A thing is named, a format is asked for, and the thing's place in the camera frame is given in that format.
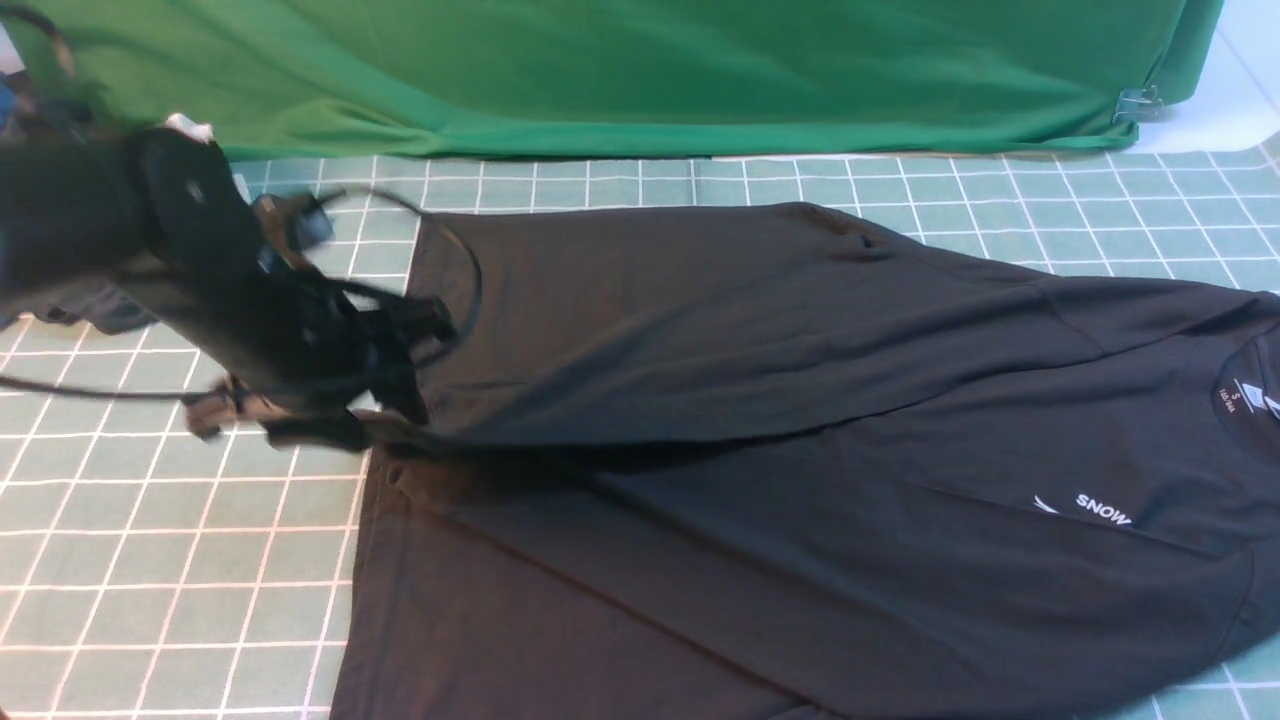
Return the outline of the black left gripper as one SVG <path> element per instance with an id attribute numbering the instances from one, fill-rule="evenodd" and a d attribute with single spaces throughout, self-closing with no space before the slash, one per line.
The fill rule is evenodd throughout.
<path id="1" fill-rule="evenodd" d="M 186 428 L 211 439 L 248 421 L 271 441 L 351 441 L 433 451 L 413 346 L 458 331 L 439 297 L 404 297 L 353 281 L 251 272 L 186 278 L 186 337 L 227 378 L 186 400 Z"/>

